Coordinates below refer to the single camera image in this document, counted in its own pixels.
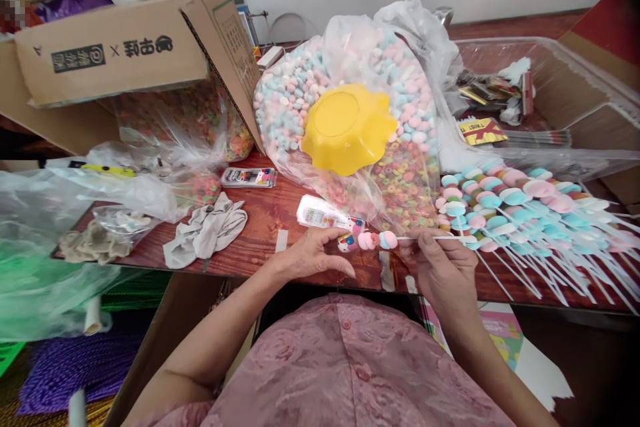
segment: left hand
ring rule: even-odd
[[[341,228],[310,227],[300,240],[275,254],[267,263],[285,282],[327,270],[338,270],[355,278],[355,270],[349,260],[325,253],[326,244],[348,233],[349,230]]]

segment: clear plastic container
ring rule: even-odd
[[[452,87],[436,102],[441,124],[469,152],[502,157],[511,167],[544,167],[556,178],[589,180],[640,165],[640,95],[559,42],[542,37],[502,37],[456,42],[466,69],[497,73],[531,59],[534,114],[520,130],[568,129],[572,148],[472,147],[453,113],[465,108]]]

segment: plastic bag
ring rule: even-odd
[[[35,13],[47,23],[112,4],[111,0],[43,0]]]
[[[442,22],[422,6],[421,0],[394,2],[381,8],[373,20],[402,36],[432,87],[455,85],[463,70],[458,46],[449,40]]]
[[[46,168],[60,178],[82,187],[77,191],[78,199],[120,203],[172,224],[185,217],[192,206],[179,203],[171,184],[155,175],[105,175],[90,169],[68,168],[68,164],[68,159],[57,159],[48,161]]]
[[[84,303],[118,278],[118,266],[49,257],[90,205],[78,190],[47,170],[0,172],[0,342],[81,335]]]
[[[206,168],[209,158],[194,149],[135,148],[116,142],[94,147],[87,157],[47,161],[46,168],[60,178],[78,185],[77,197],[120,203],[134,211],[174,224],[191,209],[215,203],[221,191],[219,176]],[[124,167],[134,177],[109,175],[85,168],[70,168],[71,161],[89,165]]]
[[[160,221],[124,205],[103,205],[91,210],[98,224],[111,232],[121,244],[133,248],[153,230]]]
[[[341,177],[313,167],[299,145],[308,109],[325,91],[348,83],[385,92],[399,127],[379,162]],[[254,100],[267,154],[285,176],[380,230],[402,234],[435,223],[435,107],[423,67],[392,29],[366,16],[332,18],[324,36],[266,70]]]
[[[179,89],[133,92],[111,100],[121,139],[182,150],[210,163],[245,159],[253,140],[227,92],[212,77]]]

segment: purple mat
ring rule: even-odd
[[[18,415],[66,410],[80,388],[87,402],[116,395],[125,381],[155,310],[113,314],[113,328],[91,337],[45,340],[20,391]]]

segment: right hand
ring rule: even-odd
[[[422,294],[441,322],[472,320],[478,315],[475,289],[477,256],[460,241],[434,240],[448,233],[438,229],[409,232],[416,240],[401,240],[400,256],[418,269]]]

